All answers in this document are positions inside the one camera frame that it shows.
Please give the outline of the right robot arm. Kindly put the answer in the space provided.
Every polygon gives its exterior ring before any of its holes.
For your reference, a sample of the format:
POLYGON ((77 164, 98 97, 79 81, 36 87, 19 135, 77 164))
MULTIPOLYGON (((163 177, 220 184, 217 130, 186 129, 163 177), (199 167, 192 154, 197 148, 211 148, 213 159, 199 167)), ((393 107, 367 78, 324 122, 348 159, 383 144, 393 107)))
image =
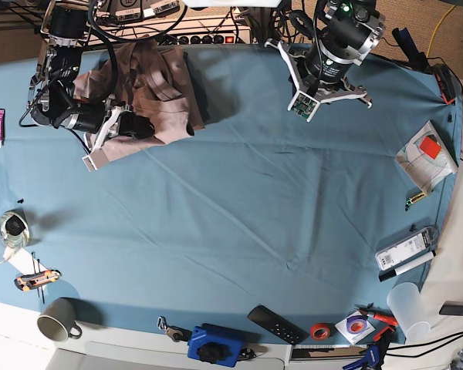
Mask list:
POLYGON ((117 57, 109 39, 90 24, 95 5, 89 1, 49 3, 40 29, 44 43, 19 125, 25 127, 23 120, 30 116, 31 127, 62 127, 73 133, 100 134, 102 141, 115 136, 148 139, 155 133, 150 120, 136 115, 127 104, 115 101, 117 57), (76 98, 74 81, 92 35, 104 44, 110 57, 107 84, 94 96, 76 98))

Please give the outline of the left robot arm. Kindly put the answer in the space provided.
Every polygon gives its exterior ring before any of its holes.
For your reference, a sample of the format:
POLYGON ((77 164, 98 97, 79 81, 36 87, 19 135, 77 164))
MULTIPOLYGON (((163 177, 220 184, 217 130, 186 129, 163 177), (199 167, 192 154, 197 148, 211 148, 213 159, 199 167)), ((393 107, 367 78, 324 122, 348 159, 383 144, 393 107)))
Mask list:
POLYGON ((346 74, 359 66, 379 44, 385 18, 375 1, 318 1, 310 18, 304 11, 289 13, 294 29, 310 39, 312 46, 297 60, 306 91, 296 102, 299 113, 315 112, 322 104, 357 99, 368 107, 371 98, 361 86, 348 82, 346 74))

